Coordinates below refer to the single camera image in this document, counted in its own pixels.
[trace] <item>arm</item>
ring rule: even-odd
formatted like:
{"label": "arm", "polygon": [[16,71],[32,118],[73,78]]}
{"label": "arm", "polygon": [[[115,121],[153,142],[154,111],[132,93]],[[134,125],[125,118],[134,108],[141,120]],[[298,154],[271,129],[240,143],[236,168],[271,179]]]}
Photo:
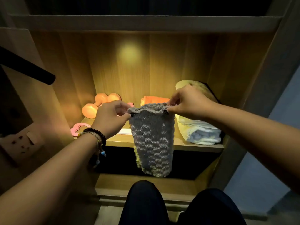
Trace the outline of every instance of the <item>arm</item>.
{"label": "arm", "polygon": [[190,85],[179,89],[169,105],[173,105],[168,109],[171,113],[207,121],[223,130],[286,185],[299,192],[300,130],[215,103]]}
{"label": "arm", "polygon": [[[92,128],[106,138],[120,131],[130,118],[129,105],[105,103],[97,111]],[[63,148],[36,171],[0,197],[0,224],[41,224],[52,212],[79,168],[96,150],[97,139],[84,134]]]}

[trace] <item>person's left hand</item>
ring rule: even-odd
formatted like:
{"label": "person's left hand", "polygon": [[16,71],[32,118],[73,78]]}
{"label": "person's left hand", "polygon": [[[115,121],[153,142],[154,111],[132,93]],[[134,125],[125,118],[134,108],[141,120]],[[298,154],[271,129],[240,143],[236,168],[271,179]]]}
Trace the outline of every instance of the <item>person's left hand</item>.
{"label": "person's left hand", "polygon": [[121,100],[104,103],[98,108],[91,128],[100,131],[106,139],[116,135],[131,117],[127,113],[129,108],[131,106]]}

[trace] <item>dark pants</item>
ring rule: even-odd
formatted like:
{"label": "dark pants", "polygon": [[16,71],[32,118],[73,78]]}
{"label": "dark pants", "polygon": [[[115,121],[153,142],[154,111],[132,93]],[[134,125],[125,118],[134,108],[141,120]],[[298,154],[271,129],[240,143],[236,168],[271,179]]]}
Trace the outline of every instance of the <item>dark pants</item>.
{"label": "dark pants", "polygon": [[[119,225],[170,224],[166,206],[155,185],[138,181],[129,190]],[[234,202],[219,189],[197,194],[177,224],[243,224],[242,214]]]}

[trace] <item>orange towel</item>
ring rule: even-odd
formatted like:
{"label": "orange towel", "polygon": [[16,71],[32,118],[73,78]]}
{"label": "orange towel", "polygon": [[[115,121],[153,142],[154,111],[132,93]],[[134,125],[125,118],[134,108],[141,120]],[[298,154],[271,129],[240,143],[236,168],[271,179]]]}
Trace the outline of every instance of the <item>orange towel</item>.
{"label": "orange towel", "polygon": [[141,98],[141,106],[144,106],[148,103],[166,103],[170,99],[158,97],[158,96],[144,96],[144,98]]}

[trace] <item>gray fluffy sock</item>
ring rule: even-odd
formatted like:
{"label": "gray fluffy sock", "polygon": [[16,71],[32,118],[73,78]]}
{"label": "gray fluffy sock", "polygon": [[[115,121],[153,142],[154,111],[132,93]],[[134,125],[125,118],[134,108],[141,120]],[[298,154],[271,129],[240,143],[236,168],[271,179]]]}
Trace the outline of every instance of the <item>gray fluffy sock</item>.
{"label": "gray fluffy sock", "polygon": [[129,124],[142,170],[156,177],[166,177],[172,170],[174,115],[165,114],[166,103],[150,103],[130,108]]}

